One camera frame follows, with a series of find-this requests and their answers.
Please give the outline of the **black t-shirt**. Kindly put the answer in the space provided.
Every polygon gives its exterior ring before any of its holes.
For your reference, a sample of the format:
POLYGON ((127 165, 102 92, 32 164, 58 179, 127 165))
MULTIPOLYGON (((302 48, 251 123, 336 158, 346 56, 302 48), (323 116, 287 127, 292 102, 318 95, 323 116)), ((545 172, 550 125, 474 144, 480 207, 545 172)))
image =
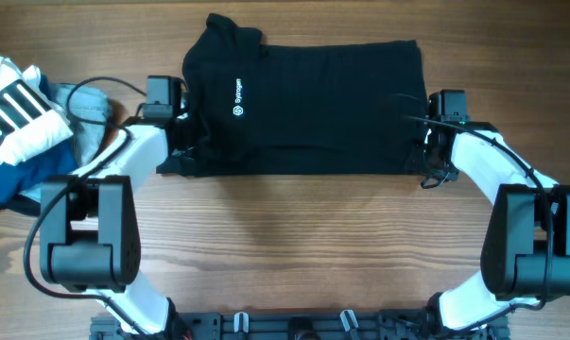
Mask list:
POLYGON ((182 64, 194 161, 162 174, 411 175, 424 171, 422 55, 413 41, 279 46, 210 14, 182 64))

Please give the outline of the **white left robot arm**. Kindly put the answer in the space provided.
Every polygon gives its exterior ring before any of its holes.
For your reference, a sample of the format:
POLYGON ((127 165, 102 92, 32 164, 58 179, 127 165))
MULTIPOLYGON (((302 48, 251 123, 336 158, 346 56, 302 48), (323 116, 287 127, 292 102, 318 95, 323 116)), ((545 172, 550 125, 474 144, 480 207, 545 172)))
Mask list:
POLYGON ((169 297, 140 270, 134 191, 170 153, 174 118, 130 118, 121 144, 75 175, 43 184, 41 213, 25 245, 25 273, 40 292, 95 300, 128 339, 190 339, 169 297))

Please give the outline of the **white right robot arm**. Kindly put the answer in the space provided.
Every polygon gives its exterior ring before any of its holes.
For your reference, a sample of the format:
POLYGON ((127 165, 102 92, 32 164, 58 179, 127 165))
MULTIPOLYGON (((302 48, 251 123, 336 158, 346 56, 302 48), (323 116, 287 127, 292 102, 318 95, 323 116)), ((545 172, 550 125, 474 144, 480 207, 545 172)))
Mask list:
POLYGON ((518 309, 570 297, 570 185, 541 174, 483 123, 425 120, 428 153, 465 173, 492 203, 480 268, 435 294, 424 332, 460 337, 518 309))

